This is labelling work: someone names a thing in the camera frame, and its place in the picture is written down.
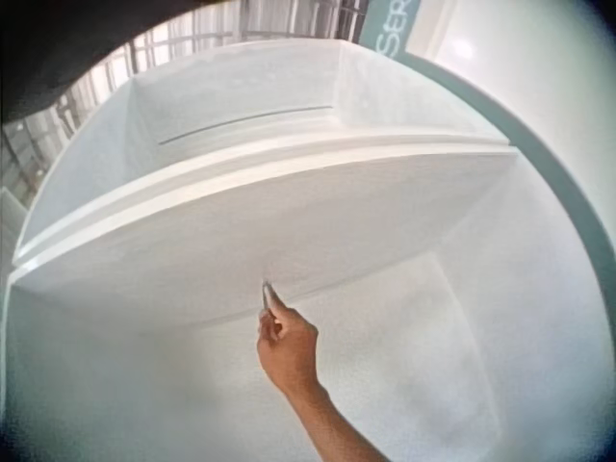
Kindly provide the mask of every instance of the dark fabric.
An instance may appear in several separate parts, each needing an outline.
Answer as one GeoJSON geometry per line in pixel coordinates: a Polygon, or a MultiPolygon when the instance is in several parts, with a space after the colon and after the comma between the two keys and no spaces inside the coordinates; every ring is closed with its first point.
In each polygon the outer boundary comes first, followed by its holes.
{"type": "Polygon", "coordinates": [[[178,14],[216,2],[3,0],[2,121],[49,107],[129,39],[178,14]]]}

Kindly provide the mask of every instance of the white panel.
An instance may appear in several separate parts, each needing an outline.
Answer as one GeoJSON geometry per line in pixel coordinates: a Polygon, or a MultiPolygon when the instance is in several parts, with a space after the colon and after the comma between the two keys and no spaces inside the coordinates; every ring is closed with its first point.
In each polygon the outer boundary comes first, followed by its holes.
{"type": "Polygon", "coordinates": [[[429,248],[515,159],[349,152],[350,164],[309,156],[154,197],[45,252],[17,284],[138,329],[224,318],[256,308],[264,277],[299,296],[429,248]]]}
{"type": "MultiPolygon", "coordinates": [[[[134,338],[15,294],[7,419],[30,451],[51,460],[318,459],[259,367],[256,307],[207,328],[134,338]]],[[[392,460],[471,462],[497,442],[473,339],[434,258],[292,301],[321,328],[330,395],[392,460]]]]}
{"type": "Polygon", "coordinates": [[[223,47],[144,72],[114,93],[47,176],[19,253],[68,214],[158,169],[267,134],[312,132],[319,124],[310,114],[333,114],[323,124],[330,131],[340,116],[343,125],[506,142],[448,91],[356,45],[302,39],[223,47]]]}
{"type": "Polygon", "coordinates": [[[575,228],[524,159],[439,250],[524,460],[589,460],[613,412],[611,337],[575,228]]]}
{"type": "Polygon", "coordinates": [[[221,123],[331,107],[335,41],[274,40],[218,48],[136,77],[157,142],[221,123]]]}
{"type": "Polygon", "coordinates": [[[15,253],[15,264],[24,265],[51,245],[61,242],[87,226],[96,224],[99,220],[137,206],[156,195],[242,168],[264,165],[273,161],[300,158],[311,154],[317,156],[318,159],[323,150],[350,150],[359,146],[368,148],[396,144],[408,144],[409,155],[414,152],[435,154],[517,152],[514,148],[505,147],[502,140],[494,137],[472,136],[428,127],[345,130],[329,118],[319,116],[312,119],[307,115],[290,117],[290,120],[286,122],[278,120],[278,116],[275,116],[274,123],[264,120],[262,122],[252,121],[241,124],[243,126],[242,138],[253,142],[233,145],[219,151],[208,152],[207,150],[217,146],[224,147],[231,144],[233,139],[237,140],[238,127],[229,129],[226,126],[214,129],[211,130],[211,136],[206,136],[205,132],[199,132],[166,144],[164,157],[167,161],[168,158],[179,159],[185,155],[196,157],[145,175],[67,214],[29,242],[22,244],[15,253]],[[293,129],[299,135],[271,139],[259,139],[258,137],[258,135],[281,135],[284,128],[293,129]],[[310,133],[313,129],[319,129],[319,132],[310,133]]]}
{"type": "Polygon", "coordinates": [[[4,293],[9,273],[13,268],[13,252],[26,209],[6,188],[0,189],[0,295],[4,293]]]}
{"type": "Polygon", "coordinates": [[[402,64],[345,42],[340,60],[334,107],[344,124],[427,125],[505,140],[464,101],[402,64]]]}
{"type": "Polygon", "coordinates": [[[47,174],[22,242],[102,193],[155,169],[155,154],[131,81],[98,109],[47,174]]]}

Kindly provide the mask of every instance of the hand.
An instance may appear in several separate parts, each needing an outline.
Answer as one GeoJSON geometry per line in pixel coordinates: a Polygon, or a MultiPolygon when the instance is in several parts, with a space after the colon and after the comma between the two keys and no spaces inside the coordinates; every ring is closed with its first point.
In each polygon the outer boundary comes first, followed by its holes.
{"type": "Polygon", "coordinates": [[[287,398],[309,397],[322,387],[317,379],[317,328],[288,308],[269,283],[263,286],[257,351],[261,366],[287,398]]]}

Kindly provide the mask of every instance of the teal sign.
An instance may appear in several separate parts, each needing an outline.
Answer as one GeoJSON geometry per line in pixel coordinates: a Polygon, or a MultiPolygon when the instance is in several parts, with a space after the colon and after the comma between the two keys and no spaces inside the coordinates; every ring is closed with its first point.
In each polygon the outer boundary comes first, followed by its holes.
{"type": "Polygon", "coordinates": [[[372,0],[359,43],[394,60],[404,51],[421,0],[372,0]]]}

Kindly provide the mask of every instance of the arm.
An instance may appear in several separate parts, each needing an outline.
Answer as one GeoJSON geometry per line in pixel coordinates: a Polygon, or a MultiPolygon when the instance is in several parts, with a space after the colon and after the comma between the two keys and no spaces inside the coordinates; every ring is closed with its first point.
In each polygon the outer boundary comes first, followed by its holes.
{"type": "Polygon", "coordinates": [[[324,462],[387,459],[338,412],[317,378],[317,328],[264,285],[257,351],[273,384],[294,408],[324,462]]]}

